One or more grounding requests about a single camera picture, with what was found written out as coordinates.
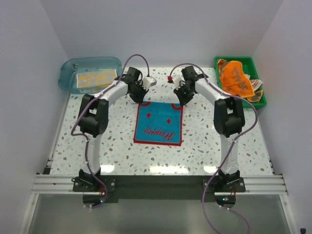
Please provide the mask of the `yellow grey patterned towel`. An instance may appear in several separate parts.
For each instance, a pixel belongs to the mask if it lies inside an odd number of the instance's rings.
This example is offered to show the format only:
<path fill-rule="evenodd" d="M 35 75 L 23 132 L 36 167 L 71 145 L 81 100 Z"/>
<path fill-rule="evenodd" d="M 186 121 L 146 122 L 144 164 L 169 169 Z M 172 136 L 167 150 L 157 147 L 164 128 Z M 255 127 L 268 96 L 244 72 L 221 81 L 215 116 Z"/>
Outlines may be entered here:
<path fill-rule="evenodd" d="M 97 88 L 111 85 L 117 73 L 115 69 L 105 69 L 77 73 L 76 77 L 77 88 Z"/>

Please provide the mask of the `red patterned towel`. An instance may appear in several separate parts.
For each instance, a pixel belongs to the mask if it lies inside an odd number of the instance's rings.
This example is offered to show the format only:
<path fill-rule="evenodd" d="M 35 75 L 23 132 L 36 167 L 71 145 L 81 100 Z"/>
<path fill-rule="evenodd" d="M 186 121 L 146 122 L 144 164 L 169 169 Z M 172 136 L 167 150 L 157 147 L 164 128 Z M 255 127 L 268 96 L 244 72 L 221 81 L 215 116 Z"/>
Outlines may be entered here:
<path fill-rule="evenodd" d="M 178 103 L 145 101 L 138 105 L 134 142 L 180 146 L 183 106 Z"/>

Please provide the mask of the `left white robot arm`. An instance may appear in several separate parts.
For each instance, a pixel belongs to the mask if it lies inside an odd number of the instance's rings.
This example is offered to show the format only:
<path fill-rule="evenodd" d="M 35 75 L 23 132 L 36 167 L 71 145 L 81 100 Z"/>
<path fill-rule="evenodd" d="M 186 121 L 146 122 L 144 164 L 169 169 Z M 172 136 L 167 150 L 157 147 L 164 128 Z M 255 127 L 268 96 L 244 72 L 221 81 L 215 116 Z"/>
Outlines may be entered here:
<path fill-rule="evenodd" d="M 130 67 L 126 74 L 117 77 L 107 88 L 96 94 L 82 97 L 79 115 L 72 136 L 83 136 L 86 147 L 83 166 L 78 176 L 72 179 L 74 192 L 99 192 L 101 195 L 115 191 L 116 179 L 101 174 L 101 138 L 109 123 L 109 108 L 123 96 L 129 96 L 135 103 L 142 103 L 150 87 L 156 80 L 150 75 Z"/>

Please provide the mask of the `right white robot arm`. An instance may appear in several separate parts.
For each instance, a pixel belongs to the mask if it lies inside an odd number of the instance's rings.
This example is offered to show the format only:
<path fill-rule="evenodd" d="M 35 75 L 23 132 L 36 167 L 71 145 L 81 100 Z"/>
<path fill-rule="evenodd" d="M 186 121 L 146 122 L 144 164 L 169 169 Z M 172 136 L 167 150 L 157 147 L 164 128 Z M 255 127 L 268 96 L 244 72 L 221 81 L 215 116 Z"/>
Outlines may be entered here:
<path fill-rule="evenodd" d="M 180 105 L 186 105 L 195 94 L 202 95 L 214 105 L 213 123 L 220 135 L 221 164 L 207 185 L 215 192 L 229 191 L 240 180 L 236 137 L 245 126 L 242 100 L 224 92 L 204 73 L 198 74 L 193 66 L 185 67 L 181 72 L 181 76 L 168 77 L 168 82 L 175 86 L 174 93 Z"/>

